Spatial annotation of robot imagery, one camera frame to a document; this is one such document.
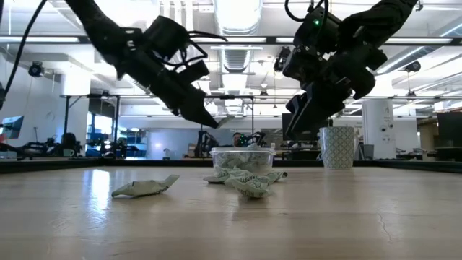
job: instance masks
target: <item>computer monitor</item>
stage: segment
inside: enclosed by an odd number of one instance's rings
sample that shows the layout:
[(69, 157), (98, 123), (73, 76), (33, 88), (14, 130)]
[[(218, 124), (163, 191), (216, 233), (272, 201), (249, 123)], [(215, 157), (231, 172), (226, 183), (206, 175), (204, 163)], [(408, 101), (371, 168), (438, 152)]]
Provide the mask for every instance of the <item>computer monitor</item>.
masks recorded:
[(2, 139), (18, 139), (19, 133), (21, 132), (22, 122), (24, 121), (24, 116), (14, 116), (11, 118), (5, 118), (2, 120), (1, 124)]
[(287, 136), (287, 128), (290, 125), (290, 121), (292, 120), (291, 113), (283, 113), (282, 114), (282, 139), (284, 141), (296, 141), (296, 142), (310, 142), (310, 141), (318, 141), (319, 139), (319, 129), (322, 127), (328, 126), (328, 121), (322, 121), (320, 123), (316, 123), (310, 127), (307, 131), (304, 131), (301, 134), (297, 134), (294, 138)]

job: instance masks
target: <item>ceiling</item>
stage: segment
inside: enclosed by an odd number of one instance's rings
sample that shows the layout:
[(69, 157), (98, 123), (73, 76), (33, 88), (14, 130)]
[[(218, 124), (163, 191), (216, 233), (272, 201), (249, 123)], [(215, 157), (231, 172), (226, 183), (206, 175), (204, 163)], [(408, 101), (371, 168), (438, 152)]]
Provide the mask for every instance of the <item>ceiling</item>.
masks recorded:
[[(211, 0), (191, 0), (193, 5), (193, 22), (195, 30), (205, 31), (208, 33), (218, 33), (219, 28), (215, 21), (214, 5)], [(239, 17), (240, 3), (245, 0), (217, 0), (217, 1), (235, 1), (236, 18), (243, 20), (245, 17)], [(164, 14), (168, 3), (166, 0), (97, 0), (101, 9), (119, 25), (145, 26), (150, 23), (159, 13)], [(186, 2), (187, 0), (177, 0), (170, 2), (170, 17), (175, 16), (175, 4), (180, 3), (182, 20), (186, 20)], [(369, 9), (378, 0), (331, 0), (331, 12), (337, 17), (344, 19), (351, 14)], [(399, 37), (437, 37), (448, 29), (451, 25), (457, 24), (460, 20), (462, 24), (462, 1), (460, 0), (423, 0), (424, 8), (420, 12), (413, 12), (406, 24), (399, 30), (395, 36)], [(29, 22), (39, 0), (6, 0), (4, 15), (1, 21), (0, 33), (2, 35), (21, 35)], [(301, 17), (305, 14), (309, 1), (291, 1), (290, 9), (292, 12)], [(285, 13), (283, 0), (263, 0), (261, 10), (261, 19), (259, 22), (257, 35), (271, 36), (290, 36), (292, 37), (300, 24), (292, 21)], [(40, 13), (31, 35), (84, 35), (82, 26), (77, 17), (67, 7), (64, 1), (50, 0)], [(17, 46), (8, 45), (11, 53), (14, 53)], [(217, 91), (222, 87), (222, 66), (220, 51), (211, 50), (211, 46), (203, 45), (204, 50), (209, 54), (206, 60), (207, 66), (211, 71), (209, 89)], [(241, 94), (258, 95), (262, 90), (262, 83), (267, 84), (269, 95), (290, 96), (300, 91), (299, 83), (293, 79), (275, 77), (271, 70), (274, 57), (278, 54), (281, 46), (264, 45), (259, 51), (252, 51), (250, 61), (250, 71), (246, 78), (246, 88)], [(391, 61), (399, 60), (401, 56), (415, 50), (416, 47), (398, 47), (384, 46), (384, 53)], [(122, 81), (116, 80), (115, 70), (104, 63), (102, 59), (94, 52), (90, 45), (34, 45), (28, 44), (25, 48), (26, 53), (65, 53), (84, 64), (92, 70), (92, 89), (110, 90), (112, 93), (121, 93), (127, 95), (139, 95), (144, 92), (132, 83), (129, 78)], [(440, 48), (426, 56), (419, 58), (422, 64), (422, 70), (415, 74), (407, 75), (404, 71), (393, 71), (387, 74), (393, 83), (392, 95), (405, 95), (408, 89), (421, 90), (419, 95), (436, 96), (436, 95), (455, 95), (459, 90), (462, 91), (462, 77), (459, 79), (457, 73), (460, 72), (462, 59), (460, 59), (460, 48), (444, 47)], [(278, 99), (277, 103), (284, 103), (287, 100)], [(394, 101), (395, 106), (407, 104), (406, 100)], [(417, 109), (418, 111), (431, 110), (431, 104), (434, 101), (428, 100), (419, 102), (419, 104), (408, 105), (406, 109)], [(158, 105), (156, 100), (146, 99), (127, 99), (123, 100), (126, 105)], [(269, 106), (260, 105), (257, 109), (267, 112)], [(283, 105), (280, 109), (271, 110), (271, 113), (284, 112)], [(347, 106), (347, 112), (352, 112), (360, 108), (360, 103)]]

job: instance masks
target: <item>green and white wrapper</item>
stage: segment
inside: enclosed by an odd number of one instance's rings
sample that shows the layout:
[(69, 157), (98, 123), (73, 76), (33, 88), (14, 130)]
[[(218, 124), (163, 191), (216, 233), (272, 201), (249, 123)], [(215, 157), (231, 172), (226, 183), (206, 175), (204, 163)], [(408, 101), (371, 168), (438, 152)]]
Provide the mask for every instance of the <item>green and white wrapper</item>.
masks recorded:
[(179, 175), (170, 175), (163, 181), (132, 181), (118, 189), (111, 196), (150, 196), (167, 191), (178, 180)]

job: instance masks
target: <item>table surface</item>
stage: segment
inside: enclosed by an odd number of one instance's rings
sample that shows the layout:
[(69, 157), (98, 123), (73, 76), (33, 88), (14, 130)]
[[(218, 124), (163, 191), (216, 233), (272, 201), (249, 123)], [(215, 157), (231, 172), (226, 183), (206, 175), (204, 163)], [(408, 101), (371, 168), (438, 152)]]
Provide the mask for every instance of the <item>table surface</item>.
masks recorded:
[[(261, 200), (211, 168), (0, 175), (1, 259), (462, 259), (462, 175), (290, 168)], [(164, 194), (111, 199), (135, 180)]]

